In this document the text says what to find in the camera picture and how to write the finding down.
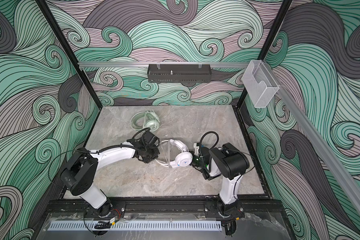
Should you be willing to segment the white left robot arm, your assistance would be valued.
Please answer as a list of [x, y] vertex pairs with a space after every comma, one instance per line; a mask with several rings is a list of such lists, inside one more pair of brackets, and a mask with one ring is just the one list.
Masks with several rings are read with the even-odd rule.
[[94, 184], [97, 171], [110, 164], [133, 158], [146, 164], [150, 163], [160, 154], [159, 144], [160, 139], [149, 128], [145, 128], [119, 145], [92, 151], [79, 148], [73, 151], [73, 155], [65, 163], [60, 179], [70, 193], [85, 200], [98, 217], [108, 217], [113, 206]]

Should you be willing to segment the white headphones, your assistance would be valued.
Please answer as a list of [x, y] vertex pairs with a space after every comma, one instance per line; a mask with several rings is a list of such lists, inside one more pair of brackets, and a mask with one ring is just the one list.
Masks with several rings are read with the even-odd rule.
[[188, 147], [180, 140], [167, 139], [160, 142], [163, 159], [156, 159], [156, 162], [167, 168], [187, 167], [193, 160], [193, 154]]

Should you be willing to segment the mint green headphones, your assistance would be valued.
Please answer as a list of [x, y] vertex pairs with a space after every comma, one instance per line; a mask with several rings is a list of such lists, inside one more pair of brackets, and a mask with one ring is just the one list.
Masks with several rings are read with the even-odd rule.
[[138, 112], [130, 120], [130, 127], [137, 132], [145, 128], [150, 128], [154, 132], [160, 126], [160, 118], [153, 110]]

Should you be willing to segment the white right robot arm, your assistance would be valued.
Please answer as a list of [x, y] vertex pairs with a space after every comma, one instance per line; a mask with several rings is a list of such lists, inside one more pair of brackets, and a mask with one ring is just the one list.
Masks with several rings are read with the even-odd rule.
[[240, 182], [250, 168], [248, 158], [231, 143], [212, 149], [200, 147], [198, 155], [191, 154], [191, 166], [202, 173], [204, 179], [223, 177], [217, 210], [222, 217], [231, 217], [237, 210]]

